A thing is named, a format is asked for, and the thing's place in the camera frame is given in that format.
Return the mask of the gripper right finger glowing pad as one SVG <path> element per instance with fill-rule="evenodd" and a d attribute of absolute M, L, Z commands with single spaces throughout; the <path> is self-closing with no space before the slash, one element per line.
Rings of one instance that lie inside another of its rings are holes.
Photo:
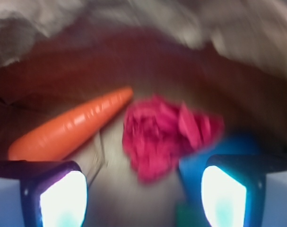
<path fill-rule="evenodd" d="M 287 227 L 287 156 L 213 155 L 201 199 L 212 227 Z"/>

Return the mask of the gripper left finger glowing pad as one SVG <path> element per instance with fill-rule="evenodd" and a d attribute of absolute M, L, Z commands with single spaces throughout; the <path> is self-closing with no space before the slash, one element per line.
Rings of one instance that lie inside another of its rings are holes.
<path fill-rule="evenodd" d="M 74 161 L 0 161 L 0 227 L 80 227 L 87 197 Z"/>

